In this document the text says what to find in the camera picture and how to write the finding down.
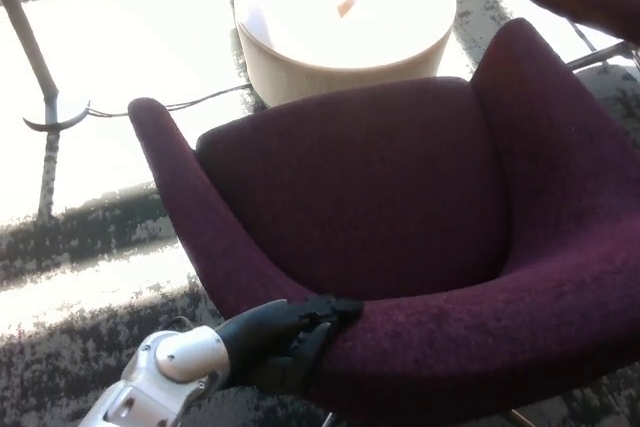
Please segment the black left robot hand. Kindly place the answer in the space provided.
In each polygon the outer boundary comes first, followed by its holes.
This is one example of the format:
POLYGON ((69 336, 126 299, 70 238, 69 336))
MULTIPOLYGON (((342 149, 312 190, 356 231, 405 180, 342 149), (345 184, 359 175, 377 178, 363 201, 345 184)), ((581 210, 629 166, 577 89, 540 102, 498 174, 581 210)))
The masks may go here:
POLYGON ((225 321, 216 332, 229 356, 226 386, 304 395, 327 346, 363 307, 359 300, 326 295, 279 299, 225 321))

